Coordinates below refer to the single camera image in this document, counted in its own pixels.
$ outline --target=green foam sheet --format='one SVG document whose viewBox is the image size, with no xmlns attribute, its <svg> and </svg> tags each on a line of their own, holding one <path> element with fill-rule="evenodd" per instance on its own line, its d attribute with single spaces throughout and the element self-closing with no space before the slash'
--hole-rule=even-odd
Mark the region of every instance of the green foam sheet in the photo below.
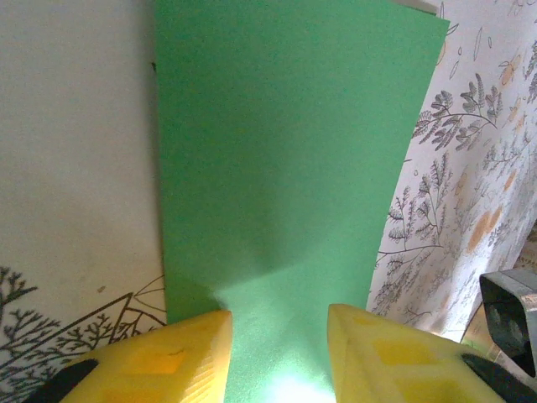
<svg viewBox="0 0 537 403">
<path fill-rule="evenodd" d="M 169 322 L 232 311 L 226 401 L 331 401 L 327 307 L 365 307 L 447 22 L 383 0 L 156 7 Z"/>
</svg>

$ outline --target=tree drawing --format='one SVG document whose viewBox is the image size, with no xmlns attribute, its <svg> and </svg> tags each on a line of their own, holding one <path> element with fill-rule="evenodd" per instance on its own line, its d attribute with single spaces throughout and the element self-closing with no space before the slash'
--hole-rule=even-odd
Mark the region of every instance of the tree drawing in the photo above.
<svg viewBox="0 0 537 403">
<path fill-rule="evenodd" d="M 59 321 L 44 317 L 35 310 L 8 311 L 10 304 L 35 290 L 35 286 L 26 286 L 21 273 L 0 267 L 0 327 L 7 339 L 0 345 L 0 352 L 7 352 L 11 359 L 17 358 L 60 326 Z"/>
<path fill-rule="evenodd" d="M 394 250 L 379 250 L 377 267 L 386 265 L 386 280 L 374 300 L 373 311 L 386 315 L 401 293 L 410 290 L 420 268 L 436 248 L 443 248 L 441 235 L 445 229 L 445 198 L 451 184 L 448 154 L 434 160 L 430 173 L 422 175 L 418 191 L 410 186 L 396 196 L 388 212 L 393 227 L 388 233 Z"/>
<path fill-rule="evenodd" d="M 431 139 L 435 150 L 446 147 L 453 139 L 458 143 L 456 150 L 472 149 L 488 125 L 497 128 L 497 121 L 503 110 L 502 93 L 495 86 L 485 92 L 482 78 L 476 74 L 477 84 L 468 83 L 468 92 L 463 92 L 462 111 L 454 112 L 453 96 L 441 91 L 430 104 L 430 109 L 420 113 L 413 138 L 421 137 L 420 144 Z"/>
<path fill-rule="evenodd" d="M 109 302 L 94 312 L 62 327 L 35 309 L 9 309 L 12 303 L 38 289 L 27 287 L 23 275 L 0 267 L 0 403 L 22 402 L 72 359 L 109 343 L 161 327 L 164 322 L 134 306 L 142 301 L 152 281 L 137 293 Z"/>
</svg>

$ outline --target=floral wallpaper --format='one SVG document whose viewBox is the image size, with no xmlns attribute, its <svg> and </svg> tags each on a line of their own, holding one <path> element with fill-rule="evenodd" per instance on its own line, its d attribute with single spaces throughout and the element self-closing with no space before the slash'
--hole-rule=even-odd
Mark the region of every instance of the floral wallpaper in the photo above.
<svg viewBox="0 0 537 403">
<path fill-rule="evenodd" d="M 479 275 L 537 218 L 537 1 L 445 0 L 451 21 L 389 208 L 368 309 L 459 341 Z"/>
</svg>

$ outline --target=white wall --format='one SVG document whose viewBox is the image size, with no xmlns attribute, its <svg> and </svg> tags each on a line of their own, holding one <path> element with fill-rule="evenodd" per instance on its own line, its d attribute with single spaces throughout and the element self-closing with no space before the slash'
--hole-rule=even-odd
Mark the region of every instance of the white wall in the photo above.
<svg viewBox="0 0 537 403">
<path fill-rule="evenodd" d="M 149 0 L 0 2 L 0 265 L 62 323 L 161 275 L 153 23 Z"/>
</svg>

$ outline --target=wallpaper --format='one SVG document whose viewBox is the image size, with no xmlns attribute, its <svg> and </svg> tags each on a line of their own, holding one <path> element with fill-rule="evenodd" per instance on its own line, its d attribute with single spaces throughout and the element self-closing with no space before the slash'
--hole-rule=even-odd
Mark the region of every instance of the wallpaper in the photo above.
<svg viewBox="0 0 537 403">
<path fill-rule="evenodd" d="M 459 341 L 481 273 L 537 218 L 535 0 L 445 0 L 449 19 L 389 208 L 368 309 Z"/>
<path fill-rule="evenodd" d="M 0 2 L 0 402 L 165 322 L 152 2 Z"/>
</svg>

